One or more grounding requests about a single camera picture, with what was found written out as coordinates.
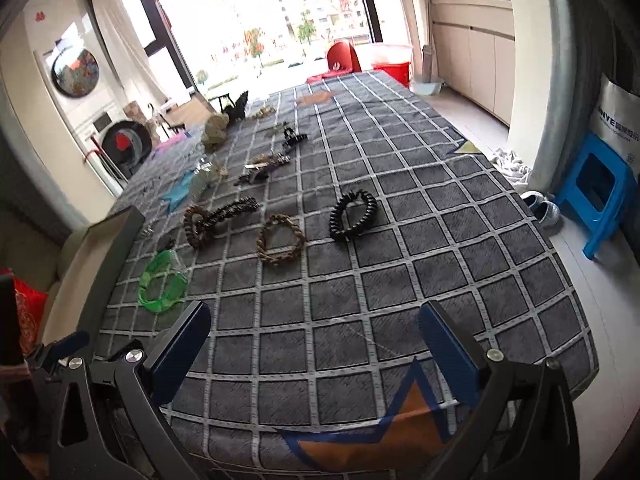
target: red bucket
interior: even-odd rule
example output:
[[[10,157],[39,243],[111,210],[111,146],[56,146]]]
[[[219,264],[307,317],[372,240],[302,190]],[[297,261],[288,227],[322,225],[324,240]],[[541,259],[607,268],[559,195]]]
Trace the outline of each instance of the red bucket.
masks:
[[[372,63],[371,66],[374,70],[382,70],[388,73],[393,79],[398,81],[401,85],[409,88],[409,65],[411,62],[405,63]]]

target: checkered tablecloth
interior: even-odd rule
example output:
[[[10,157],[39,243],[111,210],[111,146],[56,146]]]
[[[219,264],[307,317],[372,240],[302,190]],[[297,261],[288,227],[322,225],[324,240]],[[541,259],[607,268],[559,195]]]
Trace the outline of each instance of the checkered tablecloth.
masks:
[[[296,106],[321,90],[335,96]],[[154,316],[136,303],[158,237],[174,230],[189,271],[187,301],[208,303],[213,322],[163,411],[212,475],[316,474],[317,461],[293,449],[282,430],[376,427],[414,360],[453,433],[464,410],[416,329],[425,299],[440,300],[484,348],[523,362],[554,355],[574,394],[588,385],[598,369],[596,352],[558,254],[500,173],[435,110],[380,72],[288,89],[253,102],[249,112],[262,105],[273,105],[276,114],[230,129],[216,154],[229,180],[200,202],[213,209],[251,195],[262,207],[221,226],[209,247],[186,244],[187,203],[168,215],[159,199],[202,156],[197,138],[149,160],[114,206],[135,205],[154,236],[130,251],[96,355],[109,355],[131,337],[147,345],[180,314],[178,306]],[[235,187],[254,155],[279,149],[282,136],[264,133],[282,121],[308,140],[268,182]],[[328,218],[350,189],[376,196],[378,214],[364,236],[338,244],[328,236]],[[308,238],[300,259],[286,266],[265,266],[255,255],[257,227],[272,213],[294,217]],[[348,216],[354,221],[360,213],[356,206]],[[282,229],[270,246],[282,250],[292,240]],[[154,285],[159,292],[163,283]],[[504,424],[513,417],[509,409]],[[401,475],[384,469],[391,471],[365,476]]]

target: red plastic chair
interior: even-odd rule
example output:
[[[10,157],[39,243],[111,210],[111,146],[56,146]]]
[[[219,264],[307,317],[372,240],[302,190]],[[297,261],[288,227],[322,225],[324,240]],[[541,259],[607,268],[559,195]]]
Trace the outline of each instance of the red plastic chair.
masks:
[[[356,49],[347,40],[336,41],[326,53],[326,62],[329,65],[328,72],[313,75],[307,78],[308,84],[317,83],[322,79],[329,79],[341,75],[347,75],[353,72],[362,72],[360,61]],[[338,70],[334,70],[336,63],[340,66]]]

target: cabinet door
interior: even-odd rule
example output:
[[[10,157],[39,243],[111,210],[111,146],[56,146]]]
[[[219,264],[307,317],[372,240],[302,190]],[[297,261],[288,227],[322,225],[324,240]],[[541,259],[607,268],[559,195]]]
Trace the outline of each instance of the cabinet door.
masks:
[[[436,57],[438,59],[438,76],[449,83],[450,62],[447,29],[448,27],[445,25],[433,25],[433,41],[436,45]]]
[[[494,114],[505,123],[511,123],[513,89],[516,79],[516,44],[495,36],[495,105]]]
[[[469,31],[471,56],[470,97],[489,111],[495,103],[495,45],[494,36],[477,30]]]
[[[451,85],[467,96],[471,95],[471,56],[469,54],[469,29],[449,27]]]

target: outdoor view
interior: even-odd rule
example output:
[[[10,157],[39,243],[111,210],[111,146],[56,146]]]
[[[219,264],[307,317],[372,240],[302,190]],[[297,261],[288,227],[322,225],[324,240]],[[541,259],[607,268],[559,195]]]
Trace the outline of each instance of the outdoor view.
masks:
[[[124,1],[142,43],[148,44],[142,6]],[[159,1],[207,98],[226,93],[236,98],[245,89],[257,98],[300,84],[327,70],[324,56],[334,41],[370,41],[362,0]],[[164,60],[151,59],[160,83],[169,94],[184,92],[169,56]]]

